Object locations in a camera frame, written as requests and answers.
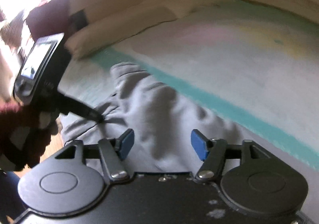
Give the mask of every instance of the black plastic mount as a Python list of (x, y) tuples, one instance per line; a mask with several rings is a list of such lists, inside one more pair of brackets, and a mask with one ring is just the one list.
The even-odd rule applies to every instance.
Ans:
[[(191, 142), (204, 161), (195, 178), (217, 183), (232, 208), (256, 216), (280, 216), (301, 209), (308, 193), (306, 179), (256, 142), (229, 145), (224, 139), (209, 140), (196, 129)], [(227, 159), (240, 159), (240, 166), (222, 176)]]
[[(44, 214), (77, 214), (86, 210), (106, 186), (130, 179), (121, 160), (133, 144), (132, 129), (117, 139), (102, 139), (96, 145), (73, 141), (22, 177), (19, 195), (30, 208)], [(100, 159), (104, 178), (87, 167), (85, 159)]]

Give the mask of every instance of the leg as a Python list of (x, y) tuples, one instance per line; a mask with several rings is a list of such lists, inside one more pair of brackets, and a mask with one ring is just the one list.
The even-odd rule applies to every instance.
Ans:
[(7, 223), (6, 216), (13, 220), (25, 210), (18, 194), (19, 177), (13, 172), (0, 173), (0, 222)]

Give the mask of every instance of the person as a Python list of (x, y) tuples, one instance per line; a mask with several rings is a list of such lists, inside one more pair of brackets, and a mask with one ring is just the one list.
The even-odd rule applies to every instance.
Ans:
[[(0, 105), (0, 156), (4, 153), (5, 140), (9, 139), (17, 127), (38, 128), (40, 124), (40, 111), (31, 106), (21, 106), (15, 102)], [(52, 130), (40, 129), (32, 142), (26, 142), (26, 159), (29, 167), (40, 162), (45, 147), (51, 141)], [(25, 206), (18, 194), (19, 177), (14, 172), (0, 170), (0, 223), (7, 224), (7, 216), (17, 218), (25, 210)]]

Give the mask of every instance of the maroon sleeve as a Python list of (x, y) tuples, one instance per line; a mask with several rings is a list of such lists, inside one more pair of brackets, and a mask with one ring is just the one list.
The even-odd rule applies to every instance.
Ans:
[(30, 11), (26, 18), (34, 41), (57, 33), (67, 32), (69, 27), (69, 0), (51, 0)]
[(0, 140), (7, 138), (18, 126), (37, 127), (39, 112), (29, 106), (10, 102), (0, 105)]

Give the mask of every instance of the handheld device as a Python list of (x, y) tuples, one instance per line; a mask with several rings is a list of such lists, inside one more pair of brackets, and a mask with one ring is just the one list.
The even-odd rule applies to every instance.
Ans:
[[(251, 140), (209, 140), (193, 130), (190, 142), (204, 162), (192, 173), (133, 173), (122, 164), (134, 144), (128, 129), (96, 145), (73, 141), (21, 178), (28, 206), (16, 224), (310, 224), (299, 211), (305, 178)], [(103, 174), (86, 166), (100, 159)], [(223, 175), (226, 160), (240, 166)]]
[[(103, 116), (89, 106), (65, 96), (58, 91), (59, 82), (71, 60), (71, 54), (64, 48), (64, 34), (42, 37), (32, 47), (14, 83), (13, 96), (24, 105), (32, 105), (39, 111), (48, 112), (51, 121), (59, 113), (72, 112), (86, 119), (102, 122)], [(19, 128), (7, 149), (0, 156), (0, 169), (20, 171), (26, 164), (23, 147), (32, 138), (36, 129)]]

